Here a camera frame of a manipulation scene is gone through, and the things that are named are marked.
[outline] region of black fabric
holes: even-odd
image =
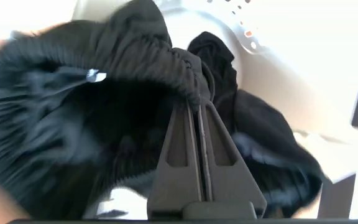
[[[90,83],[94,71],[106,79]],[[80,219],[114,183],[155,169],[173,102],[197,108],[211,96],[202,72],[198,57],[171,48],[152,0],[8,43],[0,185],[33,218]]]
[[[211,69],[216,88],[213,103],[265,195],[266,217],[274,217],[277,209],[284,217],[291,217],[321,188],[324,176],[318,162],[297,145],[279,111],[237,90],[233,54],[219,38],[203,32],[188,50]]]

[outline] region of black garment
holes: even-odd
[[[249,153],[242,153],[243,158],[266,197],[266,215],[271,217],[280,209],[284,217],[291,217],[321,188],[324,177],[318,162],[297,145],[279,111],[237,90],[237,72],[231,65],[234,57],[219,38],[203,32],[188,50],[211,69],[216,88],[213,103],[240,152]]]
[[[32,218],[79,219],[155,169],[173,102],[200,95],[201,60],[172,49],[152,0],[18,38],[0,50],[0,185]]]

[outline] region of black cloth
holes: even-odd
[[[218,37],[203,32],[191,41],[188,50],[213,74],[213,103],[265,195],[266,216],[274,216],[279,209],[284,217],[291,217],[321,188],[324,175],[318,162],[297,145],[279,111],[237,89],[237,72],[231,65],[234,56]]]
[[[152,0],[0,50],[0,185],[35,219],[80,219],[116,182],[154,170],[175,101],[211,97]]]

